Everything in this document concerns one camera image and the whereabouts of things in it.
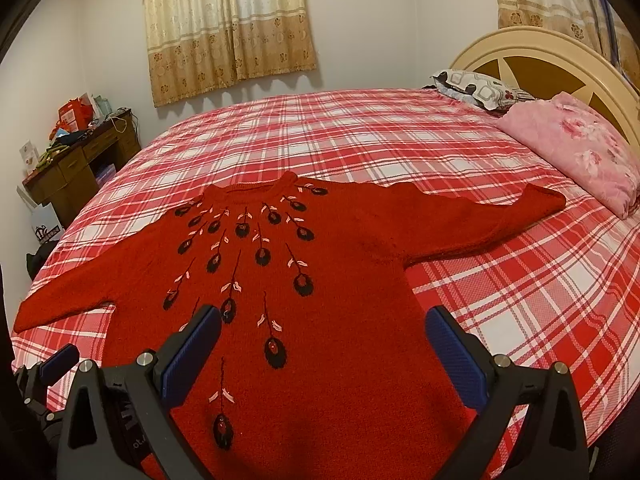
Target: blue gripper pad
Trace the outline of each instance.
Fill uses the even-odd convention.
[[[191,323],[184,329],[185,332],[190,330],[190,325]],[[168,410],[184,403],[218,342],[221,330],[222,318],[215,307],[210,307],[197,326],[190,330],[191,333],[161,377],[160,398]]]
[[[78,364],[80,352],[71,343],[67,343],[40,367],[40,382],[43,386],[53,386]]]
[[[484,373],[436,308],[427,312],[424,329],[462,403],[480,413],[489,401]]]

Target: cable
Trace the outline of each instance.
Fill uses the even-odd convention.
[[[135,118],[136,122],[133,124],[133,127],[136,131],[136,140],[138,141],[138,143],[140,144],[140,135],[138,134],[138,125],[140,124],[140,119],[138,118],[138,116],[133,113],[133,110],[130,110],[131,115],[133,118]]]
[[[116,121],[115,121],[116,119],[119,120],[119,121],[123,121],[124,122],[124,129],[122,131],[120,131],[118,129],[118,127],[116,126]],[[126,119],[123,119],[121,117],[110,117],[110,120],[111,120],[111,123],[113,124],[113,127],[116,129],[116,131],[119,134],[123,134],[126,131],[126,129],[127,129],[127,120]]]

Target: red sweater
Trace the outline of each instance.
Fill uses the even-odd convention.
[[[38,290],[15,331],[112,301],[111,366],[157,349],[197,306],[222,307],[220,341],[172,412],[216,478],[431,478],[465,412],[404,269],[486,250],[564,204],[531,185],[510,206],[293,173],[210,186]]]

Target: cream headboard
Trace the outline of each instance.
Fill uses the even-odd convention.
[[[469,46],[451,65],[487,74],[540,99],[565,91],[606,117],[640,153],[640,106],[633,87],[600,54],[560,32],[508,27]]]

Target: curtain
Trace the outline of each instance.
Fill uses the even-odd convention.
[[[316,68],[304,0],[143,0],[156,107]]]
[[[606,0],[498,0],[498,27],[533,25],[591,47],[640,88],[640,50]]]

